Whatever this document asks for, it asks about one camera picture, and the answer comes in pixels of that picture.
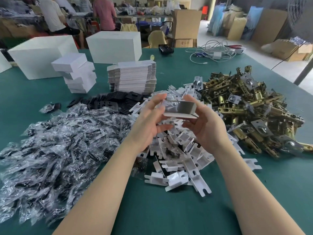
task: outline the red pliers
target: red pliers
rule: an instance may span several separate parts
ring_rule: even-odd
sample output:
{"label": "red pliers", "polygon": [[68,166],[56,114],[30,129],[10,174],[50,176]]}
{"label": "red pliers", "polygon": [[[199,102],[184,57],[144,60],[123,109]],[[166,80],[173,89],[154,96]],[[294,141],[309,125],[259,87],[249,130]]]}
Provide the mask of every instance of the red pliers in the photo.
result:
{"label": "red pliers", "polygon": [[242,45],[235,44],[235,45],[224,45],[225,47],[234,48],[234,49],[241,49]]}

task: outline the fan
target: fan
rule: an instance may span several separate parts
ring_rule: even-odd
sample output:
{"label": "fan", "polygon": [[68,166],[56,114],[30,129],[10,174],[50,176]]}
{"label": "fan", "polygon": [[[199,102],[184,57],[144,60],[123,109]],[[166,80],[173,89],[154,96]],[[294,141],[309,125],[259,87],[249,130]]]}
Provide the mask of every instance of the fan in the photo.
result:
{"label": "fan", "polygon": [[[305,41],[313,43],[313,0],[289,0],[288,19],[292,30]],[[297,86],[313,68],[313,59],[295,80]]]}

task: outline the green table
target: green table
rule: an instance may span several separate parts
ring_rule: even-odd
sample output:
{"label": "green table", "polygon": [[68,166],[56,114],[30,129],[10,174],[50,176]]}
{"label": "green table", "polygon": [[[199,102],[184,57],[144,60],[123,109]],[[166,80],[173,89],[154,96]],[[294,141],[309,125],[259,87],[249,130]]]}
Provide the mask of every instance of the green table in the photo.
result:
{"label": "green table", "polygon": [[[89,51],[86,53],[92,61]],[[158,90],[166,90],[172,84],[179,87],[191,83],[194,76],[209,78],[211,72],[235,72],[237,67],[252,65],[252,75],[258,81],[265,81],[269,89],[285,94],[293,113],[300,113],[306,120],[297,130],[300,142],[312,143],[313,96],[280,75],[265,68],[247,55],[238,55],[226,63],[208,61],[197,65],[189,60],[185,49],[175,49],[171,56],[160,56],[157,49],[143,49],[141,60],[155,56],[157,63]],[[106,64],[95,64],[97,83],[88,93],[95,95],[108,92]],[[49,119],[38,110],[47,103],[61,102],[65,106],[76,98],[71,94],[63,78],[27,80],[19,68],[12,68],[0,74],[0,148],[8,142],[19,142],[20,135],[30,123]],[[285,157],[273,160],[267,154],[256,157],[262,170],[257,176],[299,224],[306,234],[312,234],[313,224],[313,156],[303,158]],[[211,163],[201,175],[212,190],[202,198],[192,186],[182,186],[165,192],[164,187],[145,184],[142,180],[130,178],[117,215],[112,234],[241,234],[233,211],[229,194],[216,162]],[[18,215],[0,224],[1,234],[51,234],[56,228],[47,228],[44,220],[30,226],[30,221],[18,223]]]}

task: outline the metal pole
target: metal pole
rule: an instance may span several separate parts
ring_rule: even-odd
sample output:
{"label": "metal pole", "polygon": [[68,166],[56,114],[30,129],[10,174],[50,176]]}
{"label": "metal pole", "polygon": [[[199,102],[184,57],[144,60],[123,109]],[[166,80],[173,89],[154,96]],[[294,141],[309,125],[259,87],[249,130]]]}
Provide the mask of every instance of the metal pole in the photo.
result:
{"label": "metal pole", "polygon": [[312,68],[313,68],[313,59],[311,59],[310,62],[308,63],[308,65],[303,69],[303,71],[300,73],[300,75],[295,80],[294,84],[299,86],[299,84],[309,74],[309,72],[312,70]]}

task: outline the cable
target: cable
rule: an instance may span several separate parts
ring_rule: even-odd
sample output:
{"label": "cable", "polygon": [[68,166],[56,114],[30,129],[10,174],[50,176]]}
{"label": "cable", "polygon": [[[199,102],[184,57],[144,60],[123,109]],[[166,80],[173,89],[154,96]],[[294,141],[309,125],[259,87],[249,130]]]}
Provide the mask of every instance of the cable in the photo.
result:
{"label": "cable", "polygon": [[[193,55],[202,55],[206,58],[212,59],[213,61],[217,62],[217,63],[222,63],[222,62],[226,62],[230,59],[232,59],[233,57],[236,56],[236,52],[233,51],[231,48],[229,47],[225,47],[223,42],[221,41],[217,41],[217,40],[209,40],[205,45],[202,45],[201,47],[196,47],[196,48],[188,48],[186,49],[187,53],[192,53],[190,55],[190,61],[192,61],[193,63],[196,64],[207,64],[207,62],[205,63],[197,63],[195,61],[193,61],[191,59],[191,57]],[[224,60],[218,61],[216,59],[213,59],[213,54],[214,52],[220,52],[222,53],[222,58]]]}
{"label": "cable", "polygon": [[278,64],[281,64],[282,62],[284,62],[284,61],[286,61],[288,58],[290,58],[290,57],[295,53],[295,51],[293,51],[292,54],[291,54],[289,57],[287,57],[287,58],[285,58],[284,60],[282,60],[282,61],[280,61],[279,63],[277,63],[271,70],[273,70],[275,67],[277,67]]}

